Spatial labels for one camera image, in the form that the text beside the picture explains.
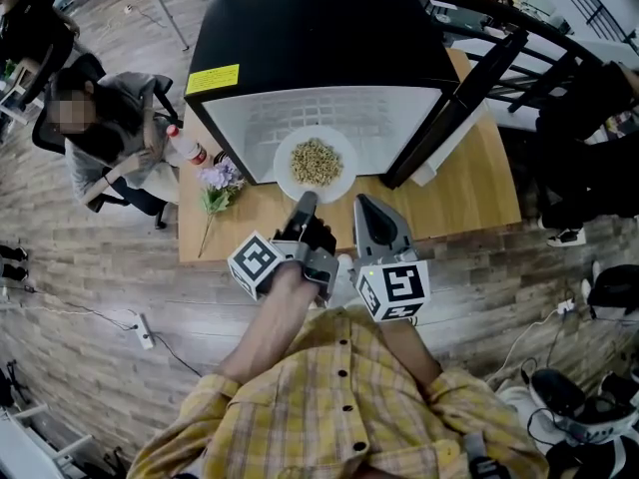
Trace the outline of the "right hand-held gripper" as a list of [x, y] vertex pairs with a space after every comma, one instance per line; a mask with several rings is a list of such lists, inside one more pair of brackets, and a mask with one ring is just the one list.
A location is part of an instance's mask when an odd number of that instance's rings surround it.
[[369, 198], [369, 223], [364, 211], [366, 196], [353, 203], [353, 241], [359, 257], [370, 256], [370, 239], [393, 253], [367, 260], [356, 267], [354, 288], [373, 321], [395, 321], [420, 316], [430, 302], [428, 265], [417, 257], [407, 220], [398, 211]]

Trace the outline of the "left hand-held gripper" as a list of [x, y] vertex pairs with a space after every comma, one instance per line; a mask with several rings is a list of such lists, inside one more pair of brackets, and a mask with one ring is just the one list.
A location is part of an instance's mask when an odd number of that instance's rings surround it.
[[252, 299], [270, 292], [275, 273], [284, 263], [297, 264], [302, 277], [319, 287], [319, 298], [330, 299], [338, 270], [336, 240], [316, 217], [318, 201], [317, 193], [304, 192], [282, 231], [272, 239], [254, 232], [229, 256], [233, 278]]

